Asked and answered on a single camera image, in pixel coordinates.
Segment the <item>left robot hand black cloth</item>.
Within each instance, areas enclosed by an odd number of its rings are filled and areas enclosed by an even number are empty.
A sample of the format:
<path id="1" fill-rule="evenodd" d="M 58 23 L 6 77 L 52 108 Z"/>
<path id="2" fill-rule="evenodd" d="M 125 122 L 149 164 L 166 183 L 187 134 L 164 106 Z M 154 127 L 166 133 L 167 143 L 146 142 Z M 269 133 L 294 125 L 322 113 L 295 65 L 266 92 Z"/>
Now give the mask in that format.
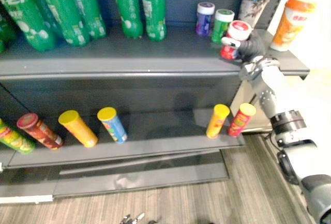
<path id="1" fill-rule="evenodd" d="M 145 213 L 140 213 L 136 217 L 131 217 L 130 214 L 124 216 L 119 224 L 138 224 L 145 217 Z"/>

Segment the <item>right robot hand black cloth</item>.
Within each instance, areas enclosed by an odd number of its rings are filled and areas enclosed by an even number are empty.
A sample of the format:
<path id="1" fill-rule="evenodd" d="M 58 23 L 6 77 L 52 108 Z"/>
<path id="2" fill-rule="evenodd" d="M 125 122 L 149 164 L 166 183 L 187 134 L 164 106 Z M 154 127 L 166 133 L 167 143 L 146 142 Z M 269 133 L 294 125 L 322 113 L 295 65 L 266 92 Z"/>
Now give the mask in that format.
<path id="1" fill-rule="evenodd" d="M 229 61 L 241 60 L 249 62 L 255 57 L 264 56 L 266 48 L 263 39 L 253 31 L 248 39 L 237 40 L 232 37 L 222 37 L 220 56 Z"/>

